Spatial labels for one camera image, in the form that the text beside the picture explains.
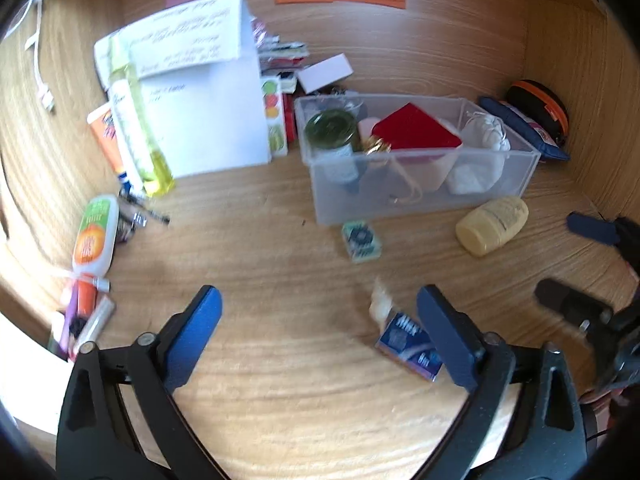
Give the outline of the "yellow squat lotion bottle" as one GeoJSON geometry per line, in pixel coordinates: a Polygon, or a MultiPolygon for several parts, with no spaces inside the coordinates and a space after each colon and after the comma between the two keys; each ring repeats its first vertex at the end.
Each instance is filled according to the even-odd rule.
{"type": "Polygon", "coordinates": [[[470,211],[454,230],[463,248],[475,257],[484,257],[510,242],[523,229],[528,216],[524,200],[504,196],[470,211]]]}

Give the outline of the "blue small card box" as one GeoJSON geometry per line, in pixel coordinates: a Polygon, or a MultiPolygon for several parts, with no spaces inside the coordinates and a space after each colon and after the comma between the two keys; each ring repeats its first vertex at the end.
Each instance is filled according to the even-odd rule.
{"type": "Polygon", "coordinates": [[[375,347],[431,382],[442,368],[442,358],[428,333],[413,318],[399,311],[392,311],[375,347]]]}

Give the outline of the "white drawstring cloth bag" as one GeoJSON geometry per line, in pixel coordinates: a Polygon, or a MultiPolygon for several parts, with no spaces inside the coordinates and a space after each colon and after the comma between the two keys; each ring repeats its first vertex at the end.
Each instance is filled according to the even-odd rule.
{"type": "Polygon", "coordinates": [[[511,143],[503,121],[491,114],[473,113],[459,133],[462,148],[474,153],[460,155],[446,177],[454,195],[488,192],[501,178],[511,143]]]}

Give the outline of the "cream spiral seashell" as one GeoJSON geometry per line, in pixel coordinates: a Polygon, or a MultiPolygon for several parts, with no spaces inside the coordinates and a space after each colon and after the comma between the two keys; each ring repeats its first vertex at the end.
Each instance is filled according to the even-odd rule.
{"type": "Polygon", "coordinates": [[[369,307],[370,318],[384,330],[388,317],[393,311],[393,299],[388,293],[385,285],[379,278],[374,281],[371,303],[369,307]]]}

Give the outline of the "red velvet pouch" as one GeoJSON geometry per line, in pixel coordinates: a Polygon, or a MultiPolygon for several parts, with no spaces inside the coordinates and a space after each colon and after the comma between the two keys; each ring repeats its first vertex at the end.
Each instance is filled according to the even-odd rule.
{"type": "Polygon", "coordinates": [[[460,148],[461,139],[436,118],[408,103],[380,120],[372,128],[372,136],[387,144],[392,151],[460,148]]]}

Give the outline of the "gold foil item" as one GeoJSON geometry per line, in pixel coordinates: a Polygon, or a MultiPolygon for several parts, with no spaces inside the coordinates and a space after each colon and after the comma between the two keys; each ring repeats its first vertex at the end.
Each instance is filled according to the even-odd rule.
{"type": "Polygon", "coordinates": [[[369,136],[361,141],[362,152],[366,155],[389,153],[392,150],[390,144],[377,136],[369,136]]]}

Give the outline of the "dark green spray bottle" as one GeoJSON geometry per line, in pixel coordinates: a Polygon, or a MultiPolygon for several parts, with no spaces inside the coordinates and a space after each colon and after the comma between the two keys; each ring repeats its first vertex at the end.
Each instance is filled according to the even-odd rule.
{"type": "Polygon", "coordinates": [[[314,114],[306,123],[305,138],[329,181],[342,185],[357,181],[359,170],[352,155],[359,151],[359,134],[352,113],[334,108],[314,114]]]}

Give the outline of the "cream lotion bottle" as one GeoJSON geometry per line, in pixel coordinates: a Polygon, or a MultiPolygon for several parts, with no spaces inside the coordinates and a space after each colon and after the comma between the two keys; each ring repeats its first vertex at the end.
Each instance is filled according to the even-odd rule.
{"type": "Polygon", "coordinates": [[[391,151],[392,166],[419,194],[436,192],[458,159],[456,148],[391,151]]]}

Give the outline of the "blue patchwork pouch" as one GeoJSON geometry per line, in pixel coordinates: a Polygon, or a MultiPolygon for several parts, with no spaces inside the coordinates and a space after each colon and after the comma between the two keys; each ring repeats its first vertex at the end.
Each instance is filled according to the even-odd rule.
{"type": "Polygon", "coordinates": [[[569,162],[570,154],[559,147],[550,134],[535,122],[532,118],[522,114],[517,108],[499,102],[490,96],[481,96],[478,105],[486,112],[500,118],[507,126],[518,133],[541,154],[544,160],[556,160],[557,162],[569,162]]]}

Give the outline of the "black orange round case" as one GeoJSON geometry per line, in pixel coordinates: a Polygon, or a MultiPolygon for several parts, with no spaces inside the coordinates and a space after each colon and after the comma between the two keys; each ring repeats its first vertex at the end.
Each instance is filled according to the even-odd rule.
{"type": "Polygon", "coordinates": [[[533,79],[514,81],[503,99],[533,119],[562,148],[570,133],[570,116],[562,100],[548,87],[533,79]]]}

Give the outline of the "white orange-label tube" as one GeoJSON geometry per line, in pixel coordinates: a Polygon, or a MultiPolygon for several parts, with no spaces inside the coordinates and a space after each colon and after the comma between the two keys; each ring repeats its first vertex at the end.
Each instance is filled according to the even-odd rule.
{"type": "Polygon", "coordinates": [[[72,269],[78,275],[104,278],[111,267],[119,203],[112,194],[96,196],[86,206],[78,228],[72,269]]]}

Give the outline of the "black pen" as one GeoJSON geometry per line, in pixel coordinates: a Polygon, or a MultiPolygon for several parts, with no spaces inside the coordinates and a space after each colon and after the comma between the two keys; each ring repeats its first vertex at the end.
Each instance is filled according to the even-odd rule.
{"type": "Polygon", "coordinates": [[[129,193],[124,188],[119,191],[119,197],[122,198],[126,203],[135,206],[142,211],[145,211],[154,220],[162,222],[163,224],[166,224],[166,226],[168,226],[168,224],[170,223],[170,217],[167,214],[160,214],[159,212],[146,206],[146,203],[144,202],[144,200],[142,200],[142,198],[129,193]]]}

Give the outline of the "clear plastic storage bin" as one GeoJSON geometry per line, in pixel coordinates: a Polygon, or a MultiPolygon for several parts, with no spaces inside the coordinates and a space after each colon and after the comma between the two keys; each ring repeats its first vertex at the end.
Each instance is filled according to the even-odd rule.
{"type": "Polygon", "coordinates": [[[414,104],[460,132],[484,110],[462,98],[361,93],[306,96],[294,103],[300,154],[308,167],[319,224],[334,226],[403,214],[466,208],[501,196],[520,196],[533,177],[540,151],[509,126],[510,150],[424,148],[389,153],[353,153],[347,146],[324,154],[305,128],[327,110],[344,110],[358,119],[380,118],[414,104]]]}

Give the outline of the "pink round compact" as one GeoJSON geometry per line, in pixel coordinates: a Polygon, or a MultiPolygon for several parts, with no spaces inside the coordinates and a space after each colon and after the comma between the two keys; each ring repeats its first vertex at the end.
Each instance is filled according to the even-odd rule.
{"type": "Polygon", "coordinates": [[[361,140],[367,140],[372,136],[373,128],[381,121],[377,117],[366,117],[358,122],[358,132],[361,140]]]}

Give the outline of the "orange cream tube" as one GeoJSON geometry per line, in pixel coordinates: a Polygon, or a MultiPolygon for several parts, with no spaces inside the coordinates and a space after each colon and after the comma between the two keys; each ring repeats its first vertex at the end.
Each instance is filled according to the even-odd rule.
{"type": "Polygon", "coordinates": [[[118,180],[120,182],[126,182],[126,169],[122,163],[122,156],[120,156],[117,144],[116,128],[110,104],[105,103],[89,113],[87,116],[87,124],[94,138],[98,141],[100,149],[112,167],[114,174],[118,177],[118,180]]]}

